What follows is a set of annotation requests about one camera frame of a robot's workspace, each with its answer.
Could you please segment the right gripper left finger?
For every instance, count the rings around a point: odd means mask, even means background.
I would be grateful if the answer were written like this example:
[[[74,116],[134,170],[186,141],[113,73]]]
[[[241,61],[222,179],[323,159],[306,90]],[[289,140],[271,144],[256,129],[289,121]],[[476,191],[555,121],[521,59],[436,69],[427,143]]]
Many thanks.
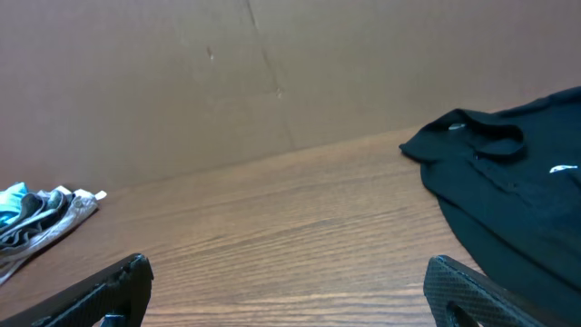
[[[148,258],[131,254],[58,294],[1,321],[2,327],[140,327],[151,299]]]

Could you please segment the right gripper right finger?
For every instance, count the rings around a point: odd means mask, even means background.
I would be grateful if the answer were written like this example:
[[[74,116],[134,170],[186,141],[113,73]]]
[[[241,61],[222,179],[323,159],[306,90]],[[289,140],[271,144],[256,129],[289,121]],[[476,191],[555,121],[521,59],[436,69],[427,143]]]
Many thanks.
[[[449,256],[429,259],[423,293],[438,327],[572,327]]]

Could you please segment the light blue printed t-shirt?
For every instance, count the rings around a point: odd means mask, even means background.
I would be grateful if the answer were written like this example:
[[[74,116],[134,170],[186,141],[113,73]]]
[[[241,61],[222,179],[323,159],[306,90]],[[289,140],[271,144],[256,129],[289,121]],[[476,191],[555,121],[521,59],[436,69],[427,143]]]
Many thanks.
[[[28,194],[25,183],[15,183],[3,190],[0,195],[0,219],[4,227],[12,223],[22,211],[21,201]]]

